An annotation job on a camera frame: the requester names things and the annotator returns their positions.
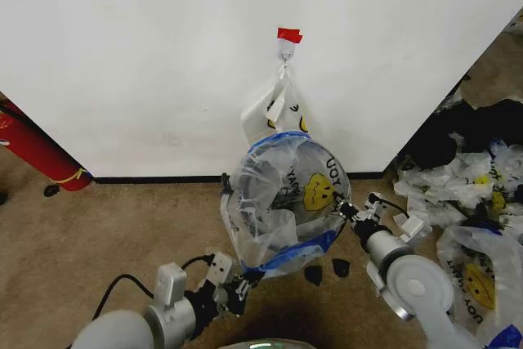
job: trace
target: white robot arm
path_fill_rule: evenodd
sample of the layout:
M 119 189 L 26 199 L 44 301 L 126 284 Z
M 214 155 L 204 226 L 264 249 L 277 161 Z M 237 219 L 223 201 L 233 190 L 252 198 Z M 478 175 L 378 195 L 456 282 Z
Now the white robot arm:
M 187 274 L 176 263 L 163 265 L 153 303 L 143 316 L 132 311 L 104 314 L 82 330 L 72 349 L 177 349 L 220 314 L 242 315 L 248 291 L 262 274 L 235 274 L 232 258 L 223 253 L 206 258 L 209 269 L 196 292 L 186 290 Z
M 395 237 L 380 225 L 383 199 L 370 194 L 366 210 L 336 195 L 337 208 L 360 237 L 363 250 L 369 255 L 367 274 L 377 294 L 402 319 L 416 316 L 427 336 L 427 347 L 444 349 L 459 347 L 479 349 L 481 344 L 464 328 L 454 324 L 447 315 L 452 306 L 454 291 L 449 277 L 433 261 L 414 255 L 409 241 L 423 230 L 417 217 L 407 217 L 401 227 L 401 237 Z

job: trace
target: clear plastic bag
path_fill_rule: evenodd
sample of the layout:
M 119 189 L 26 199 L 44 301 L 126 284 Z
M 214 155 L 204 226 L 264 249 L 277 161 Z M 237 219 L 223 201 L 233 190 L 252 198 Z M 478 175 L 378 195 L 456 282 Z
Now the clear plastic bag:
M 487 347 L 519 347 L 523 247 L 490 230 L 451 226 L 437 242 L 454 286 L 453 317 Z
M 299 270 L 342 229 L 333 192 L 350 198 L 342 165 L 303 132 L 254 144 L 230 178 L 226 228 L 245 271 L 265 277 Z

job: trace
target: fire extinguisher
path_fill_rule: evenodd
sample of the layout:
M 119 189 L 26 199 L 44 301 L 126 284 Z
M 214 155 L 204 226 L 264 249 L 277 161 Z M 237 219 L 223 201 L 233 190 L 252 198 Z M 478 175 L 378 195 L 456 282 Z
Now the fire extinguisher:
M 81 190 L 91 176 L 10 101 L 0 105 L 0 145 L 68 191 Z

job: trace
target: beige carpet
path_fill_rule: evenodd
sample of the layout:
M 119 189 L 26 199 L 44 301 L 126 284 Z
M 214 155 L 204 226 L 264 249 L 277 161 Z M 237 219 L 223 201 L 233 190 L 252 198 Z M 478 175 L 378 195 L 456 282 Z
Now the beige carpet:
M 475 105 L 521 96 L 522 48 L 523 38 L 500 35 L 472 68 L 463 95 Z M 161 264 L 183 263 L 211 248 L 232 255 L 220 219 L 218 184 L 93 184 L 44 198 L 47 184 L 0 149 L 0 188 L 10 194 L 0 207 L 1 347 L 66 347 L 118 274 L 132 273 L 152 286 Z M 393 195 L 391 179 L 353 181 L 352 188 L 357 204 L 370 191 L 405 203 Z M 434 239 L 422 248 L 421 254 L 434 258 Z M 351 262 L 347 278 L 333 273 L 332 257 Z M 364 273 L 366 256 L 349 230 L 314 263 L 324 271 L 319 288 L 302 271 L 264 281 L 251 292 L 246 315 L 213 322 L 186 347 L 213 349 L 268 337 L 308 341 L 319 349 L 424 347 L 418 322 L 402 322 L 374 297 Z M 190 287 L 203 273 L 203 266 L 190 268 Z M 122 282 L 105 310 L 139 311 L 146 303 L 138 288 Z

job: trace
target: yellow smiley face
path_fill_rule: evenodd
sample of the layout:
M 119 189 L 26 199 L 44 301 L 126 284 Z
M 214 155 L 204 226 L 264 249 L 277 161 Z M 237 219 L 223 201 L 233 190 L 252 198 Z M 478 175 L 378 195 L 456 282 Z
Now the yellow smiley face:
M 328 206 L 334 199 L 334 187 L 330 184 L 327 177 L 316 173 L 305 186 L 303 204 L 309 211 L 320 210 Z
M 482 306 L 494 309 L 496 304 L 494 283 L 474 263 L 465 266 L 465 288 Z

